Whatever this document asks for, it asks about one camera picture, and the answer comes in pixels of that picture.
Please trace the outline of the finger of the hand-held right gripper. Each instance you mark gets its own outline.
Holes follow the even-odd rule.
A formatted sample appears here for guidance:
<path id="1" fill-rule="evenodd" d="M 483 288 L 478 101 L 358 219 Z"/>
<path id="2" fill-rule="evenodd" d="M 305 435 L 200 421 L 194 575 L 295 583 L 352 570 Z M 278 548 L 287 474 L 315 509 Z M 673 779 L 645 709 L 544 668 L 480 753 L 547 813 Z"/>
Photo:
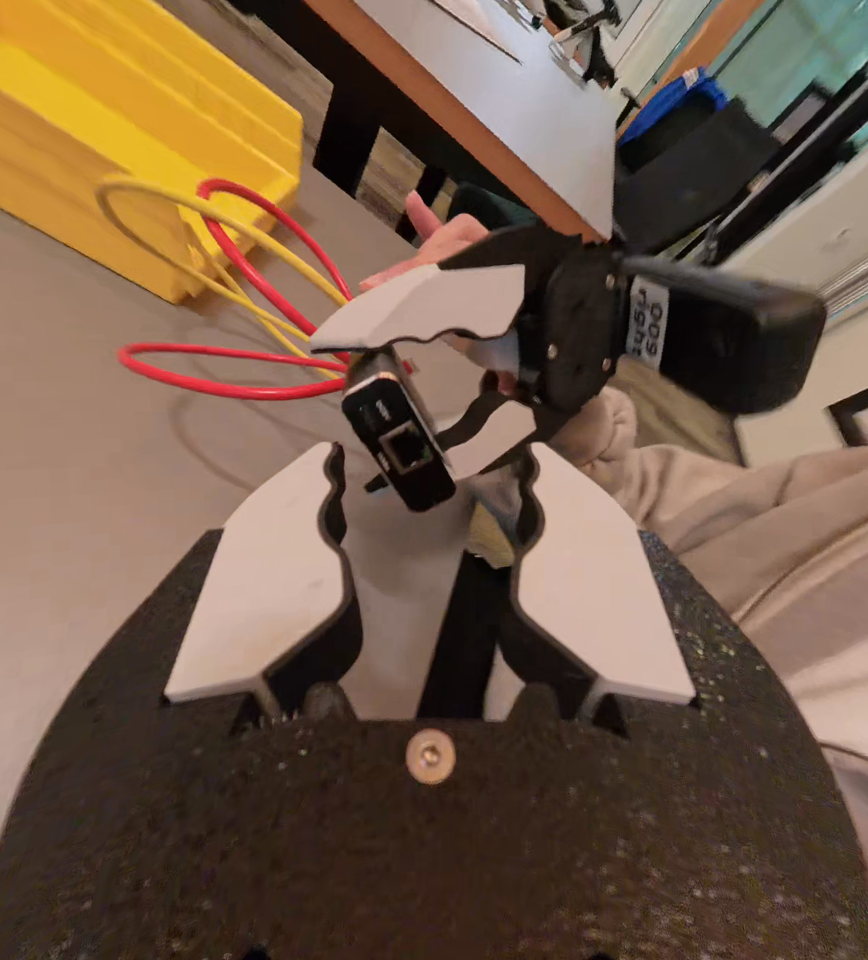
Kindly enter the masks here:
<path id="1" fill-rule="evenodd" d="M 446 333 L 488 341 L 512 327 L 525 293 L 521 264 L 442 270 L 428 264 L 357 295 L 310 336 L 315 354 L 370 352 Z"/>
<path id="2" fill-rule="evenodd" d="M 485 391 L 435 435 L 434 462 L 454 481 L 489 474 L 515 459 L 524 444 L 542 441 L 554 430 L 552 407 Z"/>

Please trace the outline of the person's right hand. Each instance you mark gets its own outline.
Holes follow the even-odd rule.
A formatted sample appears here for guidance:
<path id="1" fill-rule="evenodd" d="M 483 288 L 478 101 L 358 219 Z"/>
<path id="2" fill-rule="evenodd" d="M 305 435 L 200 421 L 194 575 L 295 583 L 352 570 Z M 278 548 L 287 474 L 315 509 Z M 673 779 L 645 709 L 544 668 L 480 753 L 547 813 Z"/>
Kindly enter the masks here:
<path id="1" fill-rule="evenodd" d="M 360 283 L 360 292 L 367 293 L 403 274 L 429 264 L 439 264 L 488 236 L 488 229 L 469 214 L 440 222 L 416 190 L 405 201 L 405 213 L 421 239 L 413 257 L 369 276 Z"/>

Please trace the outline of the black bag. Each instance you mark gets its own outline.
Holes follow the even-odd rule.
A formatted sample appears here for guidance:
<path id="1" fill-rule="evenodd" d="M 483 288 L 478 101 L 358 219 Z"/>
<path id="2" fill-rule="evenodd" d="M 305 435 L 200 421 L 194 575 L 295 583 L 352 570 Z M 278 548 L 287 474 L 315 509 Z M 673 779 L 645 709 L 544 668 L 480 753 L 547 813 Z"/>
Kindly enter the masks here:
<path id="1" fill-rule="evenodd" d="M 740 99 L 704 117 L 690 107 L 688 117 L 649 160 L 637 139 L 618 150 L 613 229 L 629 253 L 659 253 L 723 213 L 780 149 Z"/>

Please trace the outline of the person's right forearm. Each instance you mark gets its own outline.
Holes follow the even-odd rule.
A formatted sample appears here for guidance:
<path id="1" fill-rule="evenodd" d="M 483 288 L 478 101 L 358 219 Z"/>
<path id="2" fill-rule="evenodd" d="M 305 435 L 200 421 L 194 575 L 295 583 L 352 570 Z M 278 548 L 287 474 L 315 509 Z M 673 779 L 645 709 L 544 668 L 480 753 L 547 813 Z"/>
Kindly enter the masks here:
<path id="1" fill-rule="evenodd" d="M 811 562 L 868 556 L 868 446 L 760 467 L 634 445 L 630 398 L 606 388 L 551 441 L 698 580 L 763 586 Z"/>

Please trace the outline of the dark cloth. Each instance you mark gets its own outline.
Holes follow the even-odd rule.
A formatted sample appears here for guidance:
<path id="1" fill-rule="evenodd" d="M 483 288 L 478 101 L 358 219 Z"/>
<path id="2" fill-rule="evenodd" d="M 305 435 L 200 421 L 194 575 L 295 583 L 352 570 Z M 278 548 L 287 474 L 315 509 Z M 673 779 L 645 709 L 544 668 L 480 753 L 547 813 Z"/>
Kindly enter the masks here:
<path id="1" fill-rule="evenodd" d="M 481 719 L 511 571 L 465 551 L 443 616 L 417 719 Z"/>

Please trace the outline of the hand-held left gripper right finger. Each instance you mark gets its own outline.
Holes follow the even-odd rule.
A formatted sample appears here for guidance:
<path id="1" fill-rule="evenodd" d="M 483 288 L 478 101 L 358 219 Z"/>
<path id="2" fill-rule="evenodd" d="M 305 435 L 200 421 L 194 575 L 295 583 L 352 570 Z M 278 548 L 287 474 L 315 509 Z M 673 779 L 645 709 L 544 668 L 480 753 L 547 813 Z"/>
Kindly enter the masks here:
<path id="1" fill-rule="evenodd" d="M 553 692 L 562 719 L 606 697 L 690 706 L 696 689 L 638 528 L 579 469 L 532 443 L 500 654 L 525 685 Z"/>

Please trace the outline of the black ethernet splitter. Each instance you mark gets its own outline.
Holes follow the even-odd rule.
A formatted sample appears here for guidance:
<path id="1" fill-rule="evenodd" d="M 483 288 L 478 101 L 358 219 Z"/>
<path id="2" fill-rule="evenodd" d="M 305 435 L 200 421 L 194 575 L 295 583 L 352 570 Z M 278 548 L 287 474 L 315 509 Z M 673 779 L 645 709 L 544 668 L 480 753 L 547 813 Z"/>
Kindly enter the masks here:
<path id="1" fill-rule="evenodd" d="M 352 357 L 341 408 L 383 481 L 408 509 L 424 513 L 455 495 L 433 421 L 392 347 Z"/>

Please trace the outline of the dark office chair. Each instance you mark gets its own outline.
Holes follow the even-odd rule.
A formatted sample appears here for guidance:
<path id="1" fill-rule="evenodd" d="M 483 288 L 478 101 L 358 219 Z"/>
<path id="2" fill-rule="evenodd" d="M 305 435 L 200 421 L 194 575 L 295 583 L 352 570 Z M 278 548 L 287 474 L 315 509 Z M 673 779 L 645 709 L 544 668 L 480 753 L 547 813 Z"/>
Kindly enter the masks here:
<path id="1" fill-rule="evenodd" d="M 538 222 L 536 214 L 519 202 L 466 181 L 457 184 L 445 220 L 451 222 L 462 215 L 473 218 L 490 232 Z"/>

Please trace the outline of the yellow plastic bin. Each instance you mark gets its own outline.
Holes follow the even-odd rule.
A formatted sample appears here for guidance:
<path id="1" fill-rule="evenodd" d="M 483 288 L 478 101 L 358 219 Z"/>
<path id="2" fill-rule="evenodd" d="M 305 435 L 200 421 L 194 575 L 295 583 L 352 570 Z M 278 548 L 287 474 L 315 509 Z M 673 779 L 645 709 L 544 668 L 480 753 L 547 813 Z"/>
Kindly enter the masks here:
<path id="1" fill-rule="evenodd" d="M 158 2 L 0 1 L 0 209 L 169 303 L 202 285 L 109 222 L 131 176 L 192 196 L 218 177 L 279 207 L 303 120 Z"/>

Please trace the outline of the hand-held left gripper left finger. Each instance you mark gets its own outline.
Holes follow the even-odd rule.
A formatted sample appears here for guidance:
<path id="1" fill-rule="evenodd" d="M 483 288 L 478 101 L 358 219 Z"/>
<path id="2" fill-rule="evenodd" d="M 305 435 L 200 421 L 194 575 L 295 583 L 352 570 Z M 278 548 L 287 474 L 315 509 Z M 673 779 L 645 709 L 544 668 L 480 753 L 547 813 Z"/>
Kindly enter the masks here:
<path id="1" fill-rule="evenodd" d="M 321 442 L 225 523 L 175 665 L 171 704 L 248 693 L 301 711 L 361 654 L 364 627 L 343 540 L 344 449 Z"/>

